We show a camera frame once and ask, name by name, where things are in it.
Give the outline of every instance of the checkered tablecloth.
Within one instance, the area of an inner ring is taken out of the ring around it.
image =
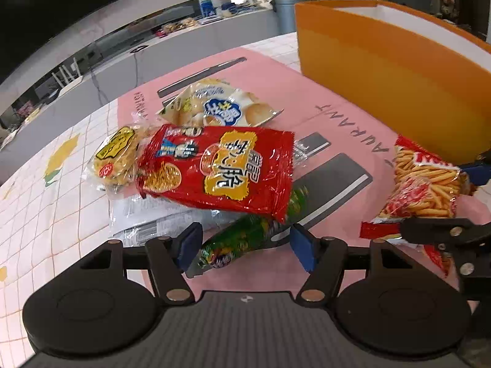
[[[300,71],[296,33],[244,47]],[[66,130],[0,187],[2,368],[19,366],[33,354],[21,319],[27,298],[109,237],[109,200],[80,178],[84,164],[117,129],[117,104]],[[138,272],[129,278],[142,281]]]

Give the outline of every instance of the trash can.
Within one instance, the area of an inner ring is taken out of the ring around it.
[[[295,4],[304,1],[308,0],[272,0],[273,9],[278,14],[280,34],[296,32]]]

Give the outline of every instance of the table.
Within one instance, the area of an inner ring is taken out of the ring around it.
[[[276,109],[284,107],[285,112],[270,123],[272,127],[295,131],[297,138],[317,134],[327,139],[322,148],[312,151],[307,165],[296,170],[295,178],[337,159],[353,162],[350,170],[358,170],[344,193],[322,202],[324,216],[310,214],[303,224],[310,226],[315,236],[329,234],[353,246],[368,245],[367,240],[358,238],[359,224],[377,214],[391,191],[391,145],[396,134],[303,77],[296,50],[296,34],[278,36],[216,54],[141,85],[63,132],[0,187],[2,368],[18,366],[33,353],[21,322],[26,299],[110,237],[109,199],[81,182],[84,164],[106,136],[131,120],[135,109],[143,114],[157,110],[160,100],[156,90],[233,57],[245,56],[247,61],[226,69],[220,78],[254,92]],[[330,172],[333,187],[337,180],[346,179],[349,171],[345,164],[336,167]],[[461,198],[464,215],[476,223],[491,220],[490,211],[476,198]],[[410,248],[407,253],[421,258]],[[441,275],[435,266],[428,267]],[[347,272],[343,287],[361,275]],[[286,244],[251,252],[225,268],[187,281],[199,298],[203,289],[290,290],[295,294],[307,276]],[[149,287],[144,272],[130,271],[128,278]]]
[[[85,74],[76,87],[23,126],[0,151],[0,184],[61,133],[136,86],[220,51],[278,34],[276,13],[258,10],[148,40],[141,43],[147,47],[134,54],[130,51],[139,45],[132,46]]]

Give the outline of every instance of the red round sticker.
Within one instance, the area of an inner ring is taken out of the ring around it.
[[[107,163],[99,170],[99,177],[106,177],[112,173],[112,163]]]

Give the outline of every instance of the french fries snack bag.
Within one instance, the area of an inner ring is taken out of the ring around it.
[[[454,217],[460,169],[402,136],[396,153],[395,189],[379,217]]]
[[[140,142],[156,129],[140,124],[125,125],[107,137],[87,163],[83,177],[107,190],[116,191],[131,183],[136,174]]]
[[[186,87],[159,115],[178,126],[256,127],[273,117],[273,112],[252,93],[204,79]]]
[[[138,160],[137,188],[142,196],[284,222],[293,139],[267,128],[163,125]]]

